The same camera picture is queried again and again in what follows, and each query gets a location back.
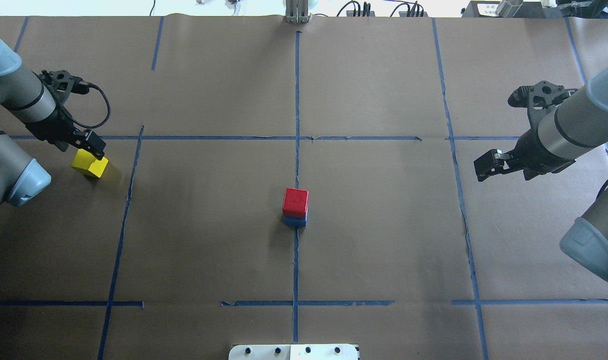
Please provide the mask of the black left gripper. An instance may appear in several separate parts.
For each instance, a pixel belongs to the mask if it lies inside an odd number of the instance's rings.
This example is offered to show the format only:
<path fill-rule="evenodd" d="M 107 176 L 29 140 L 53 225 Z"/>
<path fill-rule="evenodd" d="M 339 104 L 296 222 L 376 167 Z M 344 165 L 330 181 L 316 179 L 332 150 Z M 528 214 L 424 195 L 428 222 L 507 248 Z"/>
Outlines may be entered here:
<path fill-rule="evenodd" d="M 98 161 L 105 156 L 106 143 L 93 130 L 83 126 L 84 130 L 75 127 L 73 116 L 63 103 L 71 92 L 86 95 L 90 91 L 90 83 L 81 77 L 73 76 L 65 70 L 34 74 L 44 86 L 43 95 L 50 95 L 55 107 L 50 116 L 31 126 L 32 134 L 39 141 L 46 141 L 60 151 L 65 152 L 72 145 L 78 150 L 84 150 L 93 155 Z"/>

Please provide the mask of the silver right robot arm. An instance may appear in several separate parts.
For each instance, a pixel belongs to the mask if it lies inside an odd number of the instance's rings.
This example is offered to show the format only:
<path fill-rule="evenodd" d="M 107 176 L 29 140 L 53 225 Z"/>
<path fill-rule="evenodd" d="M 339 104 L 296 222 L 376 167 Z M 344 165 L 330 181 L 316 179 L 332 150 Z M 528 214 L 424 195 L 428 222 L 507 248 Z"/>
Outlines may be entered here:
<path fill-rule="evenodd" d="M 608 144 L 608 66 L 580 88 L 548 80 L 515 89 L 508 103 L 525 109 L 529 129 L 511 150 L 492 148 L 474 161 L 479 182 L 499 174 L 525 180 L 558 174 Z M 608 283 L 608 177 L 594 202 L 560 240 L 567 257 Z"/>

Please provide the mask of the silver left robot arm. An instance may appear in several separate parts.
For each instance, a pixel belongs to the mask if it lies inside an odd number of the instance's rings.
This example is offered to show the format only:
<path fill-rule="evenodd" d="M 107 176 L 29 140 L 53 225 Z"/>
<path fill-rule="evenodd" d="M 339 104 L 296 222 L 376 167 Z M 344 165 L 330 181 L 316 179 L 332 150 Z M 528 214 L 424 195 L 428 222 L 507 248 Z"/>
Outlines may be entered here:
<path fill-rule="evenodd" d="M 0 38 L 0 114 L 7 112 L 35 139 L 62 152 L 76 148 L 71 166 L 97 179 L 109 162 L 106 143 L 96 134 L 97 125 L 75 120 L 64 105 L 70 95 L 93 89 L 99 86 L 65 70 L 35 73 Z M 16 143 L 9 125 L 0 124 L 0 205 L 20 207 L 50 183 L 50 173 Z"/>

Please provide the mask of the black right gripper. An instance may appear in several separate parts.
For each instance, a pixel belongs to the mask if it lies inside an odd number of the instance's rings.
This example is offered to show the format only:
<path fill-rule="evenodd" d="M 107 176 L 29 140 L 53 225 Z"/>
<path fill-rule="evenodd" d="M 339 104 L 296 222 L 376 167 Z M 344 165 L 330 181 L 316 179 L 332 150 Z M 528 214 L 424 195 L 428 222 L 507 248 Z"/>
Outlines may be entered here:
<path fill-rule="evenodd" d="M 538 130 L 544 118 L 552 116 L 554 120 L 557 107 L 577 91 L 577 88 L 565 88 L 546 80 L 516 89 L 509 96 L 508 103 L 511 107 L 526 109 L 530 129 L 519 137 L 513 150 L 504 153 L 490 149 L 474 161 L 478 182 L 517 171 L 523 171 L 525 180 L 529 181 L 539 175 L 560 173 L 574 164 L 575 159 L 560 157 L 548 150 Z"/>

